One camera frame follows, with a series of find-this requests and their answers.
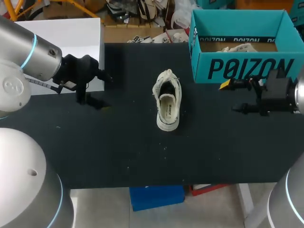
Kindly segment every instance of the yellow frame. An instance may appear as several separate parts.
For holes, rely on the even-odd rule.
[[[81,11],[83,11],[84,13],[90,15],[92,18],[99,18],[96,14],[92,13],[91,11],[89,11],[88,9],[86,9],[85,7],[79,5],[74,0],[50,0],[50,1],[69,2],[73,6],[77,7]],[[10,0],[4,0],[4,4],[5,4],[6,8],[8,9],[8,13],[9,13],[10,19],[12,21],[17,21],[18,17],[22,16],[23,14],[25,14],[25,13],[29,12],[31,9],[33,9],[35,6],[39,5],[42,2],[42,0],[37,0],[34,5],[32,5],[31,7],[27,8],[22,13],[19,13],[19,11],[21,9],[21,6],[23,5],[23,2],[24,2],[24,0],[19,0],[16,8],[14,9],[14,7],[11,4]]]

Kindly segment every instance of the black tabletop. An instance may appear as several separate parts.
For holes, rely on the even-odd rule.
[[[93,95],[111,108],[37,95],[0,122],[33,137],[69,188],[274,182],[303,152],[304,115],[232,112],[254,93],[195,84],[188,44],[106,44],[105,68],[115,83]],[[180,125],[170,133],[156,125],[152,95],[168,68],[182,86]]]

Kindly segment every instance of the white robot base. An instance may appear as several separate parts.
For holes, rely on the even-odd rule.
[[[41,147],[0,128],[0,228],[71,228],[73,204]]]

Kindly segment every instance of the tile floor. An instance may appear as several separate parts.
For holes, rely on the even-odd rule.
[[[250,184],[253,202],[274,184]],[[133,212],[129,188],[72,190],[75,228],[243,228],[236,186],[187,195],[181,204]],[[267,220],[260,228],[269,228]]]

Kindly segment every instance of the teal shoe box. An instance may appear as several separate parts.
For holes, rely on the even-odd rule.
[[[289,15],[294,26],[304,24],[304,0],[294,0]]]
[[[277,52],[202,52],[200,41],[275,43]],[[297,78],[304,64],[304,43],[284,10],[204,10],[192,13],[189,49],[196,83],[268,76],[283,67]]]
[[[217,10],[231,4],[234,0],[197,0],[196,3],[204,10]]]

